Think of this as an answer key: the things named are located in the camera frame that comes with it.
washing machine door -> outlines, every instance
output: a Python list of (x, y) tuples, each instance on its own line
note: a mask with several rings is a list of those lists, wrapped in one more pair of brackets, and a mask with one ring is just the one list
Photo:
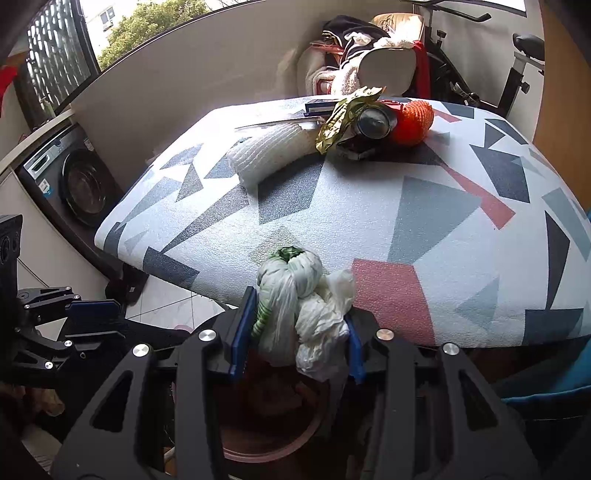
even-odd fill
[(121, 198), (115, 179), (99, 156), (83, 148), (66, 157), (60, 195), (74, 217), (92, 228), (99, 227)]

building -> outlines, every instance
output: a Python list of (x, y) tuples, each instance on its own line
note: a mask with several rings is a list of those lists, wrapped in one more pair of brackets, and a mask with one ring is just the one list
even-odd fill
[(129, 17), (140, 3), (161, 4), (165, 0), (80, 0), (86, 29), (95, 55), (109, 45), (109, 34), (123, 17)]

plastic bag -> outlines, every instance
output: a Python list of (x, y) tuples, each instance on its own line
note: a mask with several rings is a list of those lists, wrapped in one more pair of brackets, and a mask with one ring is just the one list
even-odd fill
[(258, 300), (271, 313), (262, 331), (258, 350), (274, 367), (294, 363), (298, 344), (294, 329), (299, 310), (298, 298), (309, 296), (321, 276), (322, 262), (318, 255), (310, 251), (303, 251), (287, 262), (275, 254), (260, 266)]
[(343, 347), (349, 328), (343, 319), (355, 299), (355, 278), (350, 270), (322, 276), (316, 290), (300, 299), (295, 323), (300, 345), (297, 369), (318, 381), (334, 376), (345, 364)]

geometric pattern fabric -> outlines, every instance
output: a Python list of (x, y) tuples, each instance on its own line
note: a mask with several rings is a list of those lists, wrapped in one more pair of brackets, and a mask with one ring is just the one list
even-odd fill
[(424, 345), (591, 333), (591, 224), (506, 120), (429, 100), (434, 124), (414, 148), (360, 162), (312, 153), (244, 189), (225, 157), (252, 133), (232, 128), (293, 118), (308, 100), (206, 115), (103, 221), (96, 245), (230, 304), (271, 252), (302, 246), (325, 271), (350, 268), (354, 304)]

bike handlebar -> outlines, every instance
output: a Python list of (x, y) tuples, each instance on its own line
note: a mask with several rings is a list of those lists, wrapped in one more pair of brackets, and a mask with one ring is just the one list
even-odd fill
[(408, 4), (422, 5), (423, 7), (429, 7), (430, 5), (440, 4), (445, 0), (400, 0)]
[(456, 15), (458, 17), (465, 18), (466, 20), (470, 20), (476, 23), (486, 22), (490, 20), (492, 17), (489, 13), (483, 14), (479, 17), (473, 17), (472, 15), (465, 14), (464, 12), (459, 12), (458, 10), (452, 10), (448, 7), (440, 7), (438, 4), (444, 2), (445, 0), (400, 0), (401, 2), (405, 2), (408, 4), (418, 5), (420, 7), (431, 7), (432, 10), (439, 10), (441, 12), (445, 12), (448, 14)]
[(490, 20), (492, 18), (491, 14), (489, 14), (489, 13), (483, 14), (479, 17), (473, 17), (471, 15), (465, 14), (464, 12), (459, 12), (458, 10), (452, 10), (451, 8), (447, 8), (447, 7), (440, 7), (439, 5), (433, 5), (433, 9), (440, 10), (440, 11), (448, 13), (448, 14), (456, 15), (457, 17), (466, 18), (467, 20), (470, 20), (470, 21), (476, 22), (476, 23), (486, 22), (487, 20)]

